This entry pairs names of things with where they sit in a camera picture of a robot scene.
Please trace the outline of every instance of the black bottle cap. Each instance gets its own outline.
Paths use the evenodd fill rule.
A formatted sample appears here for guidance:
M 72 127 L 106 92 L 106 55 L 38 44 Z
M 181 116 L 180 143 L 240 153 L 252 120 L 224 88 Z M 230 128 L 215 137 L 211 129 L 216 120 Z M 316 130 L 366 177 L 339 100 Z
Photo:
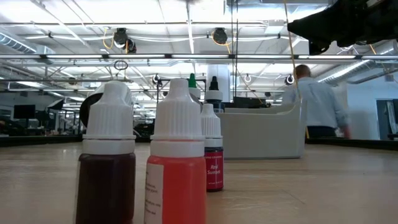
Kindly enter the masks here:
M 216 76 L 213 76 L 211 78 L 211 83 L 210 83 L 209 90 L 218 90 L 218 82 L 217 82 L 217 77 Z

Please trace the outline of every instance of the table surface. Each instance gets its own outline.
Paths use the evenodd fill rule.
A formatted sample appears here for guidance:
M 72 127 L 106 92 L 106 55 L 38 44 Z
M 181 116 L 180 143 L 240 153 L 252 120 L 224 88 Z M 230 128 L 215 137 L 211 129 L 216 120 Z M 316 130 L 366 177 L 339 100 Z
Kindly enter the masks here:
M 0 223 L 72 224 L 81 143 L 0 149 Z M 136 211 L 144 216 L 149 144 L 137 144 Z M 398 221 L 398 152 L 306 146 L 301 159 L 226 161 L 208 193 L 209 224 Z

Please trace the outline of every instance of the red liquid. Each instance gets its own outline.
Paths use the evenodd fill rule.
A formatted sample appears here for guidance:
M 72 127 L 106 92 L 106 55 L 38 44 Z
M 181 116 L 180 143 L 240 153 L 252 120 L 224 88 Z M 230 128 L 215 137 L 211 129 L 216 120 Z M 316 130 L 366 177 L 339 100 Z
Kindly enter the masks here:
M 163 165 L 162 224 L 205 224 L 205 158 L 150 156 L 147 162 L 148 167 L 151 164 Z M 149 221 L 150 218 L 147 216 L 150 216 L 150 214 L 148 213 L 150 212 L 146 212 L 145 223 L 157 224 L 156 222 Z
M 134 215 L 136 156 L 79 157 L 76 224 L 127 224 Z
M 224 187 L 224 149 L 205 147 L 206 182 L 208 192 L 217 192 Z

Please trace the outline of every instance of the dropper bottle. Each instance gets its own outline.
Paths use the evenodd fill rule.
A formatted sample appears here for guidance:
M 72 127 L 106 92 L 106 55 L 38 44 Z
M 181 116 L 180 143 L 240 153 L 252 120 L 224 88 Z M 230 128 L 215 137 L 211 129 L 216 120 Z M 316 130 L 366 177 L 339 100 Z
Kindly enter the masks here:
M 189 93 L 200 100 L 200 90 L 197 88 L 195 74 L 191 73 L 188 80 Z
M 206 103 L 211 103 L 213 105 L 215 113 L 224 113 L 225 105 L 221 102 L 223 101 L 223 93 L 218 90 L 217 77 L 213 76 L 211 78 L 209 90 L 205 95 Z
M 201 111 L 201 130 L 205 139 L 206 183 L 208 192 L 224 187 L 224 149 L 221 122 L 214 114 L 213 105 L 205 103 Z
M 134 215 L 136 176 L 132 108 L 117 83 L 91 105 L 79 157 L 76 224 L 125 224 Z
M 173 79 L 157 105 L 147 161 L 145 224 L 206 223 L 206 161 L 199 105 Z

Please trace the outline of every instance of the wooden table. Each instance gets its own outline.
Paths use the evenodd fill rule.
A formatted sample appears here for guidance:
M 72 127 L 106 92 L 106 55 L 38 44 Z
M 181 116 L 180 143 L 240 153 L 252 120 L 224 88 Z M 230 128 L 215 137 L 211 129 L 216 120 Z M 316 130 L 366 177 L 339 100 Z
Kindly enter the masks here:
M 71 224 L 81 143 L 0 149 L 0 223 Z M 138 144 L 142 224 L 148 144 Z M 398 152 L 306 146 L 303 159 L 226 161 L 208 223 L 398 223 Z

